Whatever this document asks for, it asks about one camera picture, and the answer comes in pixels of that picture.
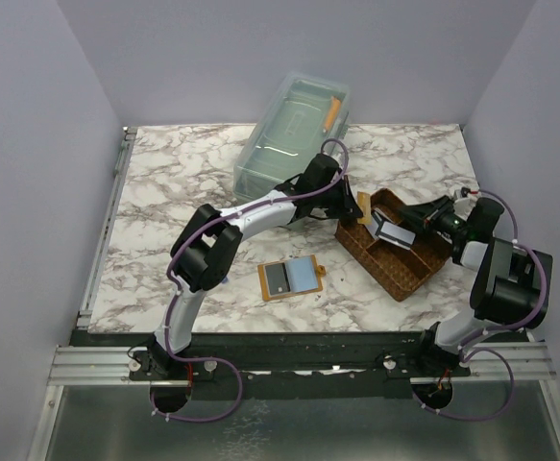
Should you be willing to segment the clear plastic storage box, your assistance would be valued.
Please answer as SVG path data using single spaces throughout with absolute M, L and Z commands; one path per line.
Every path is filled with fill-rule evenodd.
M 345 136 L 347 85 L 292 72 L 281 82 L 233 166 L 233 195 L 239 204 L 259 199 L 302 173 L 329 138 Z M 331 97 L 342 101 L 328 133 L 323 125 Z

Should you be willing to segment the orange utility knife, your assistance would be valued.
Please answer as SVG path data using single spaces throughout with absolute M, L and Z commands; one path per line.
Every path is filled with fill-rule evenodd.
M 325 123 L 323 125 L 323 132 L 328 133 L 332 128 L 339 110 L 341 109 L 342 101 L 335 96 L 331 97 L 329 111 L 327 113 Z

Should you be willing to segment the silver credit card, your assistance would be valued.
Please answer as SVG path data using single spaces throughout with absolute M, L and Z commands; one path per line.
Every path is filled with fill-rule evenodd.
M 381 240 L 409 251 L 414 243 L 416 234 L 391 222 L 384 222 L 378 227 L 376 236 Z

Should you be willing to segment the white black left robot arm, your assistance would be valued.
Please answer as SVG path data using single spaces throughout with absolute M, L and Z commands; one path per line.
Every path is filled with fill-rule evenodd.
M 170 251 L 167 278 L 176 292 L 166 308 L 152 358 L 165 379 L 184 370 L 182 351 L 191 343 L 194 321 L 207 293 L 227 276 L 239 246 L 249 238 L 303 219 L 341 220 L 362 215 L 346 173 L 347 154 L 337 160 L 317 154 L 303 173 L 263 197 L 225 209 L 205 204 L 196 209 Z

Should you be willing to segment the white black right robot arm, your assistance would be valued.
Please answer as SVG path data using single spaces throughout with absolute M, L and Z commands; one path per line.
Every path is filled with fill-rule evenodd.
M 518 242 L 494 236 L 503 213 L 499 196 L 483 192 L 467 218 L 455 212 L 456 200 L 401 206 L 399 215 L 418 234 L 438 233 L 450 240 L 452 262 L 475 271 L 469 306 L 425 330 L 414 352 L 416 369 L 425 376 L 456 368 L 466 352 L 484 339 L 506 331 L 534 329 L 548 312 L 553 257 Z

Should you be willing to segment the grey credit card stack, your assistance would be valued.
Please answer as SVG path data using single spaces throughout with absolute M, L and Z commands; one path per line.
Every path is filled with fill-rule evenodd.
M 365 228 L 374 239 L 389 241 L 392 237 L 390 230 L 393 225 L 394 223 L 379 208 L 373 208 L 371 211 L 371 223 L 367 224 Z

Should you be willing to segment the tan card holder wallet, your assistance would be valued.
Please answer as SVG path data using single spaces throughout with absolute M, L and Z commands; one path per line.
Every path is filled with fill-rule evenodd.
M 262 300 L 270 302 L 322 291 L 327 270 L 307 255 L 260 264 L 257 273 Z

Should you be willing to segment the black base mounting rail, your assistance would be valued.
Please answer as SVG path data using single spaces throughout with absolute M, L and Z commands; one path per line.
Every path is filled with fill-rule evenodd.
M 548 348 L 504 333 L 465 365 L 417 355 L 416 332 L 196 333 L 172 360 L 149 333 L 73 331 L 50 380 L 64 385 L 139 385 L 165 393 L 191 389 L 198 400 L 409 399 L 423 385 L 507 383 L 556 377 Z

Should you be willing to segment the orange credit card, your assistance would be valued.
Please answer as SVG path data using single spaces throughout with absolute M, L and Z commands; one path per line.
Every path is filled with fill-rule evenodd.
M 358 191 L 356 200 L 362 213 L 357 219 L 357 223 L 363 226 L 370 225 L 372 223 L 371 195 L 366 192 Z

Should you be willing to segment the brown woven divided basket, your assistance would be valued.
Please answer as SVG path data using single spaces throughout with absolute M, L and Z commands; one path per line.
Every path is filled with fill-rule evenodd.
M 357 203 L 370 204 L 371 224 L 343 219 L 335 237 L 394 300 L 401 302 L 442 269 L 450 258 L 451 244 L 436 233 L 417 234 L 410 244 L 397 237 L 375 236 L 378 216 L 402 231 L 410 230 L 399 214 L 404 202 L 387 188 L 373 194 L 359 192 Z

